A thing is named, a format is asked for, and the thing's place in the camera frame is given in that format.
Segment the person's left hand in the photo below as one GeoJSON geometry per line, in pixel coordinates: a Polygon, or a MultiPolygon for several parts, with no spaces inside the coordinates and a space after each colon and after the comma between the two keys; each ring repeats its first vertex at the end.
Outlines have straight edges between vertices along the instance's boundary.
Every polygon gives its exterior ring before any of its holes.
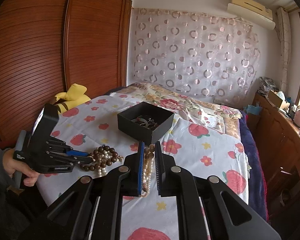
{"type": "Polygon", "coordinates": [[[25,174],[27,177],[24,179],[24,185],[32,187],[37,182],[39,173],[32,170],[26,163],[13,159],[14,149],[7,150],[2,158],[2,164],[6,173],[12,177],[18,171],[25,174]]]}

